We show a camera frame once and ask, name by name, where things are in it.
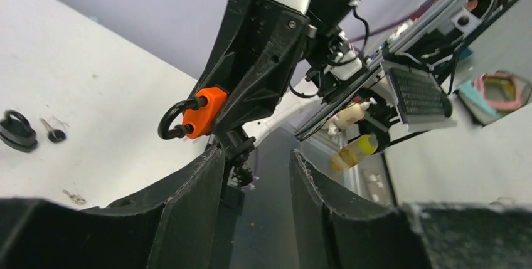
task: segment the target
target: padlock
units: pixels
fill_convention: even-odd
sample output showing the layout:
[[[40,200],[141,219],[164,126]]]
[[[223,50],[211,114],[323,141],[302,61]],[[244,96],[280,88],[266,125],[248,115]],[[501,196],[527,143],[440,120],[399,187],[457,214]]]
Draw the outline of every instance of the padlock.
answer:
[[[0,139],[8,146],[29,153],[37,148],[37,139],[28,120],[19,112],[7,110],[0,121]]]

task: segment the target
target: bottle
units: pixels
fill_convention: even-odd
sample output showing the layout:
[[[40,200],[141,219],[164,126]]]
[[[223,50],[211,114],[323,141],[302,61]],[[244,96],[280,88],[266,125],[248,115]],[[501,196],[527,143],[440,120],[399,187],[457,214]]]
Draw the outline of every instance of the bottle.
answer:
[[[377,148],[378,141],[375,134],[362,135],[331,156],[331,167],[338,173],[347,171],[375,153]]]
[[[377,104],[375,99],[371,98],[369,102],[363,102],[360,104],[352,103],[344,110],[333,116],[332,122],[334,122],[334,124],[340,129],[347,129],[350,125],[353,125],[364,118],[364,115],[366,115],[366,110],[371,104]]]

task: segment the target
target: yellow bottle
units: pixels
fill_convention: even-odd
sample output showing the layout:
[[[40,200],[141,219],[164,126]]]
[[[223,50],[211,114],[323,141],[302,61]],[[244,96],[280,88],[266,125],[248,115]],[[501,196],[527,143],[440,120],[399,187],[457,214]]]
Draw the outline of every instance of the yellow bottle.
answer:
[[[347,171],[362,162],[366,156],[375,153],[377,148],[375,134],[362,135],[331,156],[331,167],[336,172]]]

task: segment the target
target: black keyboard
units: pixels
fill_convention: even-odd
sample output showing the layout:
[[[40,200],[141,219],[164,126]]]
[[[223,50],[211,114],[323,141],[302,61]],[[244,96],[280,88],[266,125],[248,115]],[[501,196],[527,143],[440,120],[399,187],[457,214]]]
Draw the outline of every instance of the black keyboard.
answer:
[[[390,68],[388,74],[396,91],[403,122],[408,123],[408,118],[412,116],[425,116],[427,122],[450,117],[450,102],[432,75],[395,67]]]

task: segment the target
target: keyboard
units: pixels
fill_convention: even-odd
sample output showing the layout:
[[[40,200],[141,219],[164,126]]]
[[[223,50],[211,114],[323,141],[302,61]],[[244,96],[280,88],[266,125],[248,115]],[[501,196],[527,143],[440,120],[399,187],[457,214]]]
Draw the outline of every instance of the keyboard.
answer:
[[[451,116],[449,99],[431,74],[399,65],[387,74],[404,124],[441,122]]]

